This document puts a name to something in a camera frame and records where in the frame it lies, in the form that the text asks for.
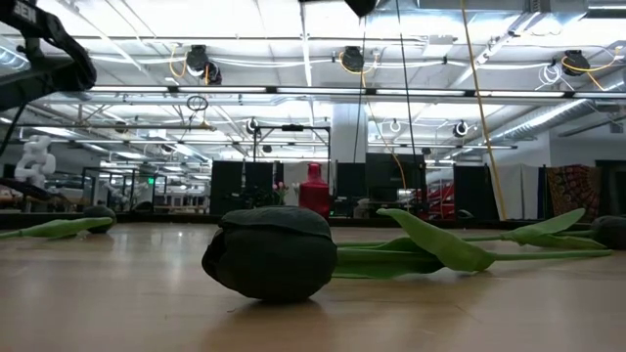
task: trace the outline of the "floor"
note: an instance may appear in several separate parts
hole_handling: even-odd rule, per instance
[[[204,273],[201,256],[214,231],[133,224],[109,236],[0,242],[0,352],[614,352],[626,345],[622,253],[496,263],[476,275],[334,280],[308,303],[275,307]],[[338,242],[401,234],[334,229]]]

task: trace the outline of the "red object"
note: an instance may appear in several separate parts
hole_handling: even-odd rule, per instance
[[[309,163],[308,179],[300,185],[299,205],[328,219],[331,212],[329,185],[322,180],[322,166]]]

